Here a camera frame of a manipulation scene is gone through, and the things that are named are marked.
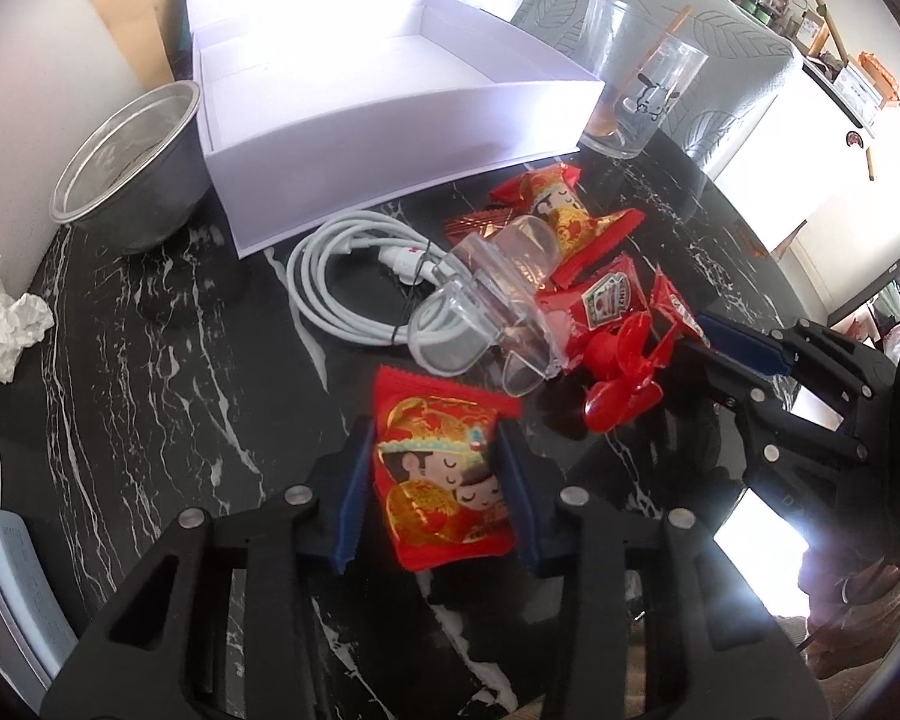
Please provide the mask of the red plastic propeller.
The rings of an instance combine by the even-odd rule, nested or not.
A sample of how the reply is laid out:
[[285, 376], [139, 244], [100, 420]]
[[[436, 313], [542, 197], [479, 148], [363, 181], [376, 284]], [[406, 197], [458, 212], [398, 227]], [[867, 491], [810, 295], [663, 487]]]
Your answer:
[[634, 310], [600, 327], [574, 325], [567, 358], [592, 379], [583, 399], [583, 422], [592, 433], [609, 433], [662, 401], [656, 372], [670, 364], [678, 338], [678, 323], [650, 310]]

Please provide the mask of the metal bowl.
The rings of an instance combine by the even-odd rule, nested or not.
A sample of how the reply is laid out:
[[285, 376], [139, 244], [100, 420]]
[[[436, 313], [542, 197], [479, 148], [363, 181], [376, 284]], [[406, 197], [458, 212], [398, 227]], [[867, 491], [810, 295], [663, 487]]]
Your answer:
[[211, 188], [191, 80], [141, 94], [80, 145], [50, 197], [50, 218], [116, 255], [154, 249], [175, 234]]

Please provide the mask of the red ketchup packet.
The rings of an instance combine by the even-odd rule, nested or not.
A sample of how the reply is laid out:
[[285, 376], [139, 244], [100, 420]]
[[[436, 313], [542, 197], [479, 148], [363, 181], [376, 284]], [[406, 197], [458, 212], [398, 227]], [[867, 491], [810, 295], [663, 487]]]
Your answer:
[[676, 328], [683, 337], [709, 346], [710, 341], [704, 328], [699, 325], [689, 304], [662, 268], [657, 268], [653, 275], [650, 305], [658, 314], [662, 314], [671, 323], [671, 327]]
[[544, 289], [536, 304], [564, 356], [562, 367], [570, 371], [595, 333], [617, 330], [631, 314], [647, 309], [647, 298], [631, 255], [619, 254], [583, 283]]

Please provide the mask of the white gift box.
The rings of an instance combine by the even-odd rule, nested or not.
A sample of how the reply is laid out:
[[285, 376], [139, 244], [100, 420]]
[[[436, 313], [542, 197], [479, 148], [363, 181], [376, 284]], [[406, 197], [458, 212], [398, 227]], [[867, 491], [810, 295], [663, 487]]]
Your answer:
[[479, 0], [185, 0], [199, 140], [251, 255], [423, 188], [567, 153], [601, 83]]

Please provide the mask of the white blue device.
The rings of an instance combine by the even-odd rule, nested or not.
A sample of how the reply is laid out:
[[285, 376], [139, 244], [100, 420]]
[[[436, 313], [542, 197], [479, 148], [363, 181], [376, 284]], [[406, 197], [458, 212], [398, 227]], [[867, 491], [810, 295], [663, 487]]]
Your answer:
[[29, 530], [0, 511], [0, 674], [34, 712], [77, 645]]

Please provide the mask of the clear glass cup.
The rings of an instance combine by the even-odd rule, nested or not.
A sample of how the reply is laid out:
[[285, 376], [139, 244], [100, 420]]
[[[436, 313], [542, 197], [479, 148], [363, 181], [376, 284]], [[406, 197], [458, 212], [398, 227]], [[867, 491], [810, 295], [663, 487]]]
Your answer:
[[624, 91], [616, 106], [619, 128], [613, 132], [608, 104], [616, 93], [614, 85], [637, 65], [667, 26], [621, 0], [589, 0], [572, 59], [603, 82], [603, 91], [583, 129], [583, 146], [611, 158], [632, 160], [688, 91], [709, 56], [678, 36], [681, 43], [657, 55]]

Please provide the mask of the wooden stick in cup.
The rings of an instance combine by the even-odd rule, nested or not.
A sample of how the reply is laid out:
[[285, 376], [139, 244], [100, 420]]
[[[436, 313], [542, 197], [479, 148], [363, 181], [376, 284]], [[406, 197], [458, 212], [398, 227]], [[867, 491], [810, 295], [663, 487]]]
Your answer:
[[614, 87], [616, 88], [616, 93], [614, 93], [614, 96], [611, 98], [610, 104], [608, 104], [608, 107], [610, 108], [611, 119], [613, 119], [613, 132], [616, 132], [616, 130], [619, 128], [619, 119], [616, 115], [616, 106], [621, 103], [622, 94], [624, 94], [624, 91], [628, 89], [629, 85], [632, 85], [632, 83], [637, 80], [637, 76], [639, 76], [640, 73], [642, 73], [642, 71], [644, 71], [645, 68], [647, 68], [653, 62], [653, 59], [655, 59], [657, 55], [662, 55], [663, 50], [665, 49], [671, 49], [673, 47], [673, 44], [681, 43], [681, 39], [679, 39], [678, 37], [678, 31], [679, 28], [683, 26], [683, 23], [689, 18], [689, 15], [691, 15], [691, 13], [691, 5], [686, 5], [685, 7], [681, 8], [681, 10], [679, 10], [678, 13], [674, 15], [674, 18], [670, 21], [670, 24], [665, 29], [663, 29], [660, 37], [658, 37], [655, 43], [653, 43], [649, 47], [649, 50], [645, 52], [644, 57], [642, 57], [642, 59], [637, 62], [637, 65], [631, 71], [629, 71], [628, 75], [624, 76], [622, 80], [619, 80], [619, 82], [614, 85]]

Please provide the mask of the dark red foil candy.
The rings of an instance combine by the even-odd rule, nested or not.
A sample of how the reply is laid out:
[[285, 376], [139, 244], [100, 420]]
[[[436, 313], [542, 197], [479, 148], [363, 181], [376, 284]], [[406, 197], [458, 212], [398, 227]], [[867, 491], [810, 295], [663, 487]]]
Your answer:
[[450, 244], [458, 245], [470, 234], [478, 234], [480, 238], [484, 239], [492, 238], [516, 217], [517, 213], [513, 208], [494, 206], [494, 208], [471, 211], [466, 215], [452, 218], [443, 225], [443, 231], [445, 231], [445, 237]]

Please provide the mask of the crumpled white tissue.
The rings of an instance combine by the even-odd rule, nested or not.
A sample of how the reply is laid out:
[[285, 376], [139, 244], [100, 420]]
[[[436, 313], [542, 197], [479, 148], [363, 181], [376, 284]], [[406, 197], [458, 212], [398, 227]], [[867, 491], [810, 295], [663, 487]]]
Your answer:
[[2, 282], [0, 257], [0, 383], [14, 380], [17, 363], [55, 327], [55, 316], [45, 299], [25, 293], [13, 298]]

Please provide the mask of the red cartoon couple candy packet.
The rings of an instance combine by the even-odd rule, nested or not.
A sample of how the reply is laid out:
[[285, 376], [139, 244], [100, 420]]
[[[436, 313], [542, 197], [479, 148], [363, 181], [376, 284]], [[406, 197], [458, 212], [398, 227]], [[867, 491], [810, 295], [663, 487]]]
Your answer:
[[509, 395], [396, 367], [377, 371], [374, 488], [403, 569], [514, 549], [489, 450], [497, 423], [520, 413]]

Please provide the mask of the clear plastic holder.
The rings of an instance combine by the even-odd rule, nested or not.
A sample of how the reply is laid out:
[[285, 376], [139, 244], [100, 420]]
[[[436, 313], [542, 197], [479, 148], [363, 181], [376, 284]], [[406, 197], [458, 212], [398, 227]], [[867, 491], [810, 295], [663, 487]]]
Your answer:
[[523, 215], [486, 238], [471, 232], [434, 266], [436, 291], [406, 325], [408, 348], [422, 369], [460, 377], [489, 361], [500, 387], [523, 397], [566, 364], [536, 296], [560, 264], [548, 223]]

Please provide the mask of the grey leaf pattern chair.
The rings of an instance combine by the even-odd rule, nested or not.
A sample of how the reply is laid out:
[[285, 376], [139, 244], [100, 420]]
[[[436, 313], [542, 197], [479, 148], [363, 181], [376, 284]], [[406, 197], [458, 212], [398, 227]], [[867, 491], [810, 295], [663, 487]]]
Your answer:
[[[600, 36], [587, 16], [596, 0], [523, 0], [514, 25], [595, 70], [587, 44]], [[632, 73], [658, 47], [665, 57], [699, 59], [701, 68], [671, 103], [662, 130], [707, 176], [720, 176], [774, 103], [798, 75], [797, 49], [745, 15], [730, 0], [611, 0], [624, 7], [605, 31], [635, 28], [624, 55]]]

